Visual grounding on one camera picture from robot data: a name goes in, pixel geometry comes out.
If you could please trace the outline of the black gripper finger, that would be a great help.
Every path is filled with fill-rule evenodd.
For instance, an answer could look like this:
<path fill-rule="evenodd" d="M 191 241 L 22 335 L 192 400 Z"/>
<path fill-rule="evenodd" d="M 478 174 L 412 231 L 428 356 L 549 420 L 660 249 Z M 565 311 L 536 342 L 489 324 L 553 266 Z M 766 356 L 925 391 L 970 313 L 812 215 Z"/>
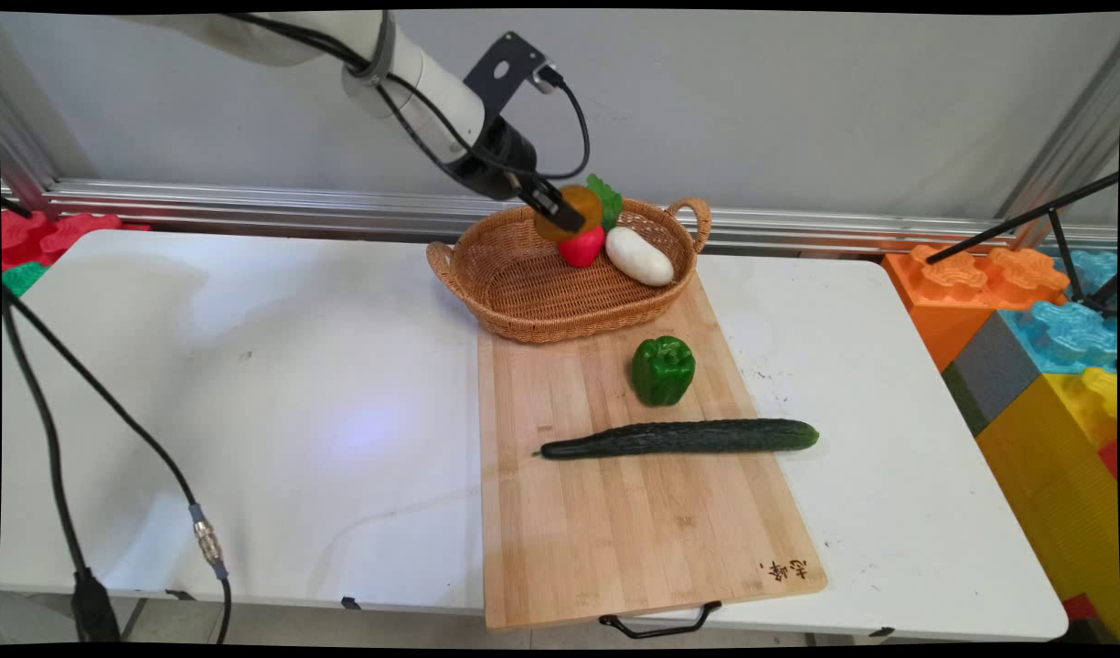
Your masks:
<path fill-rule="evenodd" d="M 508 184 L 512 185 L 517 199 L 556 226 L 556 231 L 584 231 L 586 224 L 584 214 L 564 200 L 560 189 L 542 176 L 508 173 Z"/>

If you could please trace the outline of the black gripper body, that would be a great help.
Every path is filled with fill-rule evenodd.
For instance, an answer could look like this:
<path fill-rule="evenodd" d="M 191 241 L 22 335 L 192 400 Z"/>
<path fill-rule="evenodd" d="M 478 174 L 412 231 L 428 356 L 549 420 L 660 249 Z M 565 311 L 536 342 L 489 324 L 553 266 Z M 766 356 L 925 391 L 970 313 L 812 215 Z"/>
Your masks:
<path fill-rule="evenodd" d="M 515 199 L 536 170 L 536 149 L 505 118 L 496 118 L 475 143 L 479 157 L 465 154 L 448 164 L 456 182 L 496 201 Z"/>

